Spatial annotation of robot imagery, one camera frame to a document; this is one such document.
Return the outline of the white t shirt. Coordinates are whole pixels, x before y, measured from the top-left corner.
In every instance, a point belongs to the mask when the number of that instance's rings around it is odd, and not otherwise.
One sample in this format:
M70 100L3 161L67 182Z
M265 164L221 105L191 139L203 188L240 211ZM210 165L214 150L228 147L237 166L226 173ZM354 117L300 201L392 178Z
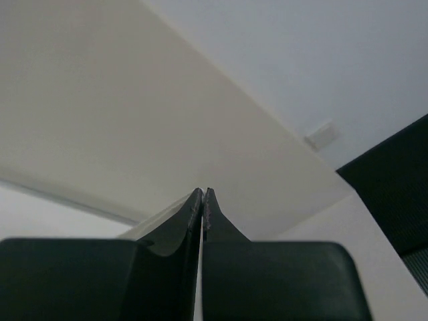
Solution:
M203 301L202 301L202 265L203 265L203 240L204 240L204 208L205 208L205 199L207 196L207 189L203 189L202 196L202 214L201 214L201 232L200 232L200 242L199 242L199 257L198 257L198 267L197 267L197 283L195 289L195 305L194 305L194 321L203 321Z

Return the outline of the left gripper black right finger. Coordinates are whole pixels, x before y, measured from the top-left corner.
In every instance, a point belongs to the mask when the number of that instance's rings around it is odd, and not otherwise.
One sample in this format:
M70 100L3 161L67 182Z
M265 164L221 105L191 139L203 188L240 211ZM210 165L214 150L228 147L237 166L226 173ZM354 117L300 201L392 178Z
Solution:
M372 320L351 255L329 241L251 241L207 189L204 320Z

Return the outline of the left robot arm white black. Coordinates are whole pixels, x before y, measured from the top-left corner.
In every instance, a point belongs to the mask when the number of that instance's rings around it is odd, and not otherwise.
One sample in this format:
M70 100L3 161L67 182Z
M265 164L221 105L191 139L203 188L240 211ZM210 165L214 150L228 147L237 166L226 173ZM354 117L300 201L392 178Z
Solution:
M135 222L2 241L2 320L427 319L426 120L333 171L263 118L30 118L1 178Z

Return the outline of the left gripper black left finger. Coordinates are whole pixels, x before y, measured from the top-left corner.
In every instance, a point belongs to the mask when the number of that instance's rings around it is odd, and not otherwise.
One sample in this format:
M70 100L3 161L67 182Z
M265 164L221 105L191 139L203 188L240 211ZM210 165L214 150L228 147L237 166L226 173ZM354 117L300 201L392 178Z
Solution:
M203 192L133 239L1 242L2 320L192 320Z

